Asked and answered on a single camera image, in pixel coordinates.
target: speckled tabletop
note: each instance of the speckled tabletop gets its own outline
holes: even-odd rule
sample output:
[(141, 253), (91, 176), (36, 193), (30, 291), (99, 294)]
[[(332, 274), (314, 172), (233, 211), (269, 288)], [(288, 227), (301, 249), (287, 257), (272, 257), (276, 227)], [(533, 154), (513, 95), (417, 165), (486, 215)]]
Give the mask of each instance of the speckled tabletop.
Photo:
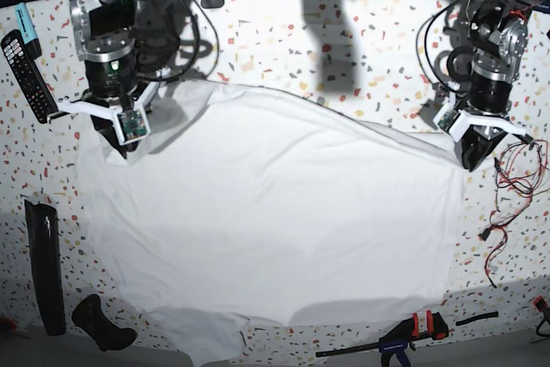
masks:
[[(284, 89), (356, 119), (391, 125), (405, 132), (427, 132), (431, 128), (419, 112), (433, 106), (434, 91), (419, 66), (417, 52), (422, 53), (424, 48), (417, 34), (423, 23), (448, 3), (449, 0), (226, 0), (221, 9), (206, 11), (217, 30), (219, 45), (211, 24), (193, 5), (205, 44), (210, 44), (212, 51), (221, 52), (216, 67), (216, 53), (211, 52), (199, 60), (197, 69), (211, 72), (210, 79), (217, 81)], [(68, 0), (45, 0), (27, 7), (43, 50), (37, 65), (48, 88), (56, 99), (78, 96), (87, 88), (87, 82), (83, 64), (76, 59)], [(452, 26), (457, 15), (455, 11), (450, 13), (447, 25)], [(429, 34), (432, 59), (451, 50), (443, 24), (442, 18)], [(189, 39), (188, 26), (183, 29), (183, 39)], [(0, 9), (3, 35), (16, 27), (13, 8)], [(529, 49), (511, 95), (512, 118), (524, 122), (532, 136), (546, 139), (550, 116), (550, 40), (545, 35), (548, 29), (550, 16), (534, 13), (529, 21)], [(28, 198), (58, 210), (69, 331), (82, 334), (70, 322), (70, 313), (80, 300), (97, 291), (112, 320), (138, 331), (138, 346), (173, 350), (159, 326), (118, 298), (108, 271), (86, 242), (86, 229), (79, 222), (85, 205), (74, 185), (79, 133), (71, 126), (71, 117), (50, 125), (38, 124), (4, 58), (0, 58), (0, 85), (0, 314), (22, 326), (40, 323), (22, 205)], [(547, 194), (536, 199), (510, 226), (508, 247), (493, 262), (493, 279), (499, 286), (496, 290), (488, 284), (483, 264), (499, 239), (490, 238), (483, 243), (477, 237), (495, 208), (494, 198), (493, 172), (471, 174), (448, 291), (441, 305), (432, 309), (440, 311), (452, 328), (451, 337), (445, 342), (533, 327), (539, 316), (530, 302), (539, 295), (548, 296)], [(514, 199), (504, 199), (501, 204), (501, 208), (515, 206)], [(455, 320), (494, 310), (500, 312), (499, 318), (454, 327)], [(243, 331), (247, 350), (234, 361), (312, 364), (317, 361), (315, 351), (319, 349), (375, 340), (379, 331), (387, 329), (385, 325), (363, 324), (253, 327)]]

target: remote control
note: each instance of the remote control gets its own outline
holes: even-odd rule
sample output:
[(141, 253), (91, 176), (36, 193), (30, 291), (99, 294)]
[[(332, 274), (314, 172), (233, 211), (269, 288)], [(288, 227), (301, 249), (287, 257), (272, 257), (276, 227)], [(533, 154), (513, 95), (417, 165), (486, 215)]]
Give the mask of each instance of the remote control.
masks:
[(29, 57), (19, 30), (12, 30), (2, 39), (2, 50), (36, 119), (45, 124), (48, 114), (56, 113), (58, 106), (36, 63)]

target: white fabric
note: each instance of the white fabric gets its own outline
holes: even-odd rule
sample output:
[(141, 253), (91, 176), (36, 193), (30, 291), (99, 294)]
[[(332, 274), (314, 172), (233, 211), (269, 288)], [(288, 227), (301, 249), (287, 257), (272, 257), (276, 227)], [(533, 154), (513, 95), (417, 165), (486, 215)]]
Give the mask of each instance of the white fabric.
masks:
[(399, 321), (440, 303), (453, 155), (269, 89), (187, 82), (174, 99), (183, 133), (131, 166), (107, 163), (84, 119), (77, 172), (121, 296), (196, 365), (237, 356), (248, 322)]

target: white cloth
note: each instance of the white cloth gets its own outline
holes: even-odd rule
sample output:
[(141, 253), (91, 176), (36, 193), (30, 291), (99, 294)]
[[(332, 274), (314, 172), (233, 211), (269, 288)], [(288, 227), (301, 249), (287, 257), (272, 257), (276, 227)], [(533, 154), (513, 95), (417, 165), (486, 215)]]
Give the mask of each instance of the white cloth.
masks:
[(185, 112), (198, 96), (202, 115), (131, 166), (107, 163), (84, 119), (77, 164), (89, 242), (196, 365), (237, 356), (248, 322), (400, 321), (440, 303), (454, 156), (269, 89), (186, 82), (174, 99)]

